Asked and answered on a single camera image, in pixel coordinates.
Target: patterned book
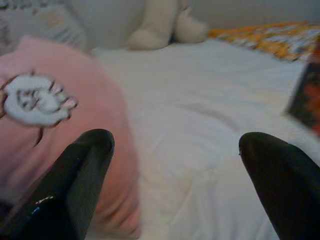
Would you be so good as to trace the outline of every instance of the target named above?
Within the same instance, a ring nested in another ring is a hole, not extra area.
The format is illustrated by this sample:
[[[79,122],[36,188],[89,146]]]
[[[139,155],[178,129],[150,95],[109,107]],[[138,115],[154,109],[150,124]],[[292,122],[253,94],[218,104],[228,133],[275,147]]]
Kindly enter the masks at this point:
[[[320,137],[320,37],[288,112]]]

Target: white bed sheet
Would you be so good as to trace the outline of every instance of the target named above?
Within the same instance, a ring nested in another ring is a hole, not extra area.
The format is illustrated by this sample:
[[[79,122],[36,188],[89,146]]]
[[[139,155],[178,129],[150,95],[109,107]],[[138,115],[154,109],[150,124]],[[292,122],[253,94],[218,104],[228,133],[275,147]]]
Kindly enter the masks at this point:
[[[128,102],[140,159],[141,240],[277,239],[238,141],[263,131],[320,160],[316,137],[283,114],[303,64],[215,40],[94,54]],[[90,231],[87,239],[111,238]]]

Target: bed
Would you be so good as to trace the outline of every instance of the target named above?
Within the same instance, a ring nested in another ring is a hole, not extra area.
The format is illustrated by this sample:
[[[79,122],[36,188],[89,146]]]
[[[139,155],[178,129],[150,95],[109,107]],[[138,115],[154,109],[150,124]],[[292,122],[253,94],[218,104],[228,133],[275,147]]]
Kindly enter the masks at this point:
[[[285,114],[304,63],[214,39],[93,54],[127,100],[139,154],[140,239],[278,239],[238,142],[265,132],[320,164],[316,136]],[[87,239],[113,238],[91,229]]]

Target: stuffed animal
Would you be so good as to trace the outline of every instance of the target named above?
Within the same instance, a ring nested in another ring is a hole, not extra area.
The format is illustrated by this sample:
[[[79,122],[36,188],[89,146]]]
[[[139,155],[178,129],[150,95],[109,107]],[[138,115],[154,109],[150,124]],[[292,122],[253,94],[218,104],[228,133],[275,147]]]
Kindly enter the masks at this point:
[[[147,0],[141,27],[129,38],[131,50],[166,47],[172,36],[180,43],[203,42],[208,26],[191,15],[188,0]]]

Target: white cartoon character print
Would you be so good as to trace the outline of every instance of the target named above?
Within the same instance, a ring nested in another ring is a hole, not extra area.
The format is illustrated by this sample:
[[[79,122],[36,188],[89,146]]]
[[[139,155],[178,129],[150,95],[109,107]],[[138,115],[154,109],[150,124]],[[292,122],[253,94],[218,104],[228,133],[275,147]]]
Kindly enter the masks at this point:
[[[34,72],[9,80],[0,89],[0,97],[0,119],[8,116],[23,125],[40,128],[36,145],[43,137],[44,128],[70,119],[71,111],[78,105],[54,80]]]

